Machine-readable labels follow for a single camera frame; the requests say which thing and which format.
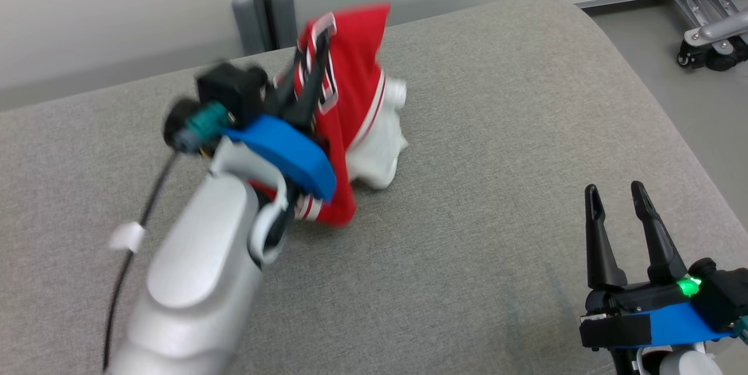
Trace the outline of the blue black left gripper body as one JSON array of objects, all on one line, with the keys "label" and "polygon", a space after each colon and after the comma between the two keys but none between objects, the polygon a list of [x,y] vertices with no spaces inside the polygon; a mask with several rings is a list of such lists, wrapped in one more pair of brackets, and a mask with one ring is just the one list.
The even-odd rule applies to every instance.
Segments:
[{"label": "blue black left gripper body", "polygon": [[227,129],[225,136],[244,143],[313,197],[333,199],[337,178],[323,149],[285,120],[260,117],[244,129]]}]

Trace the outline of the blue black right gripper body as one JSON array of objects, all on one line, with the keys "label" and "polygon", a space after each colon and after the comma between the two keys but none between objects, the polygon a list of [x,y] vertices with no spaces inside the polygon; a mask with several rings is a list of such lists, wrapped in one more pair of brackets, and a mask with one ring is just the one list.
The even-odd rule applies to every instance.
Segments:
[{"label": "blue black right gripper body", "polygon": [[737,337],[737,280],[680,279],[592,290],[580,319],[590,349],[659,348]]}]

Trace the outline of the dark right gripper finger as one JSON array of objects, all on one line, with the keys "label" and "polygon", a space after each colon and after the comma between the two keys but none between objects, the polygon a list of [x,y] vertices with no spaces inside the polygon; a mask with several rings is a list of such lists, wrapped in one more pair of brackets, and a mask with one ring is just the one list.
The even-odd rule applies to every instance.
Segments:
[{"label": "dark right gripper finger", "polygon": [[631,194],[636,216],[643,224],[646,238],[649,281],[666,284],[683,279],[687,275],[687,268],[646,187],[641,181],[633,181]]},{"label": "dark right gripper finger", "polygon": [[587,284],[592,290],[620,289],[628,284],[625,272],[619,268],[605,229],[606,213],[600,193],[594,184],[584,191]]}]

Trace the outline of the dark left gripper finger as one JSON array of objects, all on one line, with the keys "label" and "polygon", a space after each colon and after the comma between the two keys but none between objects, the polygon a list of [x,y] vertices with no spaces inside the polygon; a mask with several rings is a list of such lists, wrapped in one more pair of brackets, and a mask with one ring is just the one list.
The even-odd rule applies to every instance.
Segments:
[{"label": "dark left gripper finger", "polygon": [[286,121],[302,121],[302,109],[297,103],[296,78],[303,67],[292,65],[277,79],[270,91],[270,115]]},{"label": "dark left gripper finger", "polygon": [[316,38],[314,56],[310,56],[310,66],[307,79],[303,85],[301,96],[296,104],[296,128],[299,130],[312,130],[313,119],[318,108],[323,87],[323,76],[325,75],[325,64],[328,59],[329,34],[321,33]]}]

